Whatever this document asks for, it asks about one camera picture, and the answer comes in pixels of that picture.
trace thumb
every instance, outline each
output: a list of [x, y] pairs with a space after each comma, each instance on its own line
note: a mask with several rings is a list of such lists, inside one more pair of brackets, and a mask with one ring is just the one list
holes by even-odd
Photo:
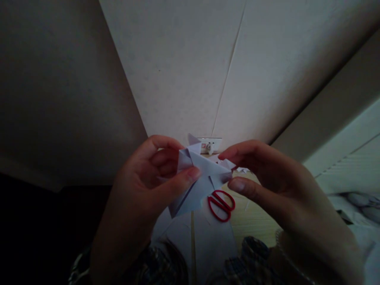
[[274, 219], [282, 212], [281, 197], [250, 179], [235, 177], [230, 180], [228, 187], [255, 202]]
[[157, 201], [162, 205], [162, 209], [165, 209], [175, 198], [189, 189], [200, 176], [201, 171], [198, 168], [190, 167], [158, 186], [154, 192], [157, 195]]

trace wooden floor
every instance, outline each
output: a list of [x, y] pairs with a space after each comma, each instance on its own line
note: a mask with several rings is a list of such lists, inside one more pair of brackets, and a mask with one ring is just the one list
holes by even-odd
[[[246, 177], [258, 182], [256, 176], [251, 172], [244, 174], [234, 171], [233, 176]], [[251, 200], [229, 190], [227, 184], [222, 187], [222, 190], [229, 193], [236, 203], [236, 208], [231, 215], [231, 225], [239, 252], [241, 251], [241, 242], [246, 236], [260, 239], [268, 247], [274, 246], [276, 244], [275, 232], [280, 228], [274, 219]]]

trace wall socket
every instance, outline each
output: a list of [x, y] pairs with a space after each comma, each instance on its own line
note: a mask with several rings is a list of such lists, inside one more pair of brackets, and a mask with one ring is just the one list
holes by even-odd
[[220, 144], [222, 143], [222, 138], [198, 138], [202, 142], [201, 154], [208, 154], [206, 146], [210, 143], [213, 144], [214, 154], [219, 150]]

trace scissors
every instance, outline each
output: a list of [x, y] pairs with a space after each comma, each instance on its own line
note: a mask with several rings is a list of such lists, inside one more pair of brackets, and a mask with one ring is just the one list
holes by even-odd
[[[232, 201], [232, 207], [230, 207], [218, 194], [217, 192], [220, 192], [224, 195], [227, 195], [231, 201]], [[219, 221], [221, 222], [228, 222], [231, 218], [231, 212], [235, 209], [235, 200], [232, 198], [232, 196], [228, 193], [226, 193], [225, 191], [222, 191], [222, 190], [215, 190], [214, 192], [212, 192], [212, 196], [208, 196], [207, 197], [207, 202], [209, 203], [209, 207], [210, 207], [210, 210], [211, 212], [213, 213], [213, 215], [215, 216], [215, 218], [217, 218]], [[226, 212], [227, 214], [227, 218], [225, 219], [222, 219], [220, 217], [218, 217], [218, 215], [215, 214], [213, 208], [211, 207], [211, 203], [214, 203], [216, 206], [218, 206], [219, 208], [221, 208], [224, 212]]]

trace wall seam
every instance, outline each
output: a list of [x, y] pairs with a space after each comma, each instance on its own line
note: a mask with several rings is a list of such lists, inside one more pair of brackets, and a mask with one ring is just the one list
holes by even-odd
[[237, 29], [236, 38], [235, 38], [235, 42], [234, 42], [234, 47], [232, 49], [232, 53], [231, 53], [231, 56], [230, 56], [230, 63], [228, 65], [227, 75], [226, 75], [226, 78], [224, 80], [222, 94], [220, 95], [220, 98], [219, 98], [218, 110], [217, 110], [217, 114], [215, 116], [215, 121], [214, 121], [213, 131], [211, 132], [211, 136], [214, 135], [215, 125], [217, 123], [217, 118], [218, 118], [219, 109], [220, 109], [220, 103], [222, 102], [222, 98], [223, 98], [223, 94], [224, 94], [224, 89], [226, 87], [226, 82], [227, 82], [227, 79], [228, 79], [228, 75], [230, 74], [232, 59], [234, 58], [234, 55], [235, 55], [236, 44], [238, 43], [238, 39], [239, 39], [239, 35], [240, 35], [240, 30], [241, 30], [241, 24], [243, 23], [243, 18], [244, 18], [244, 13], [245, 13], [245, 7], [247, 6], [247, 2], [248, 2], [248, 0], [245, 1], [244, 8], [243, 8], [243, 13], [242, 13], [241, 19], [240, 19], [239, 28]]

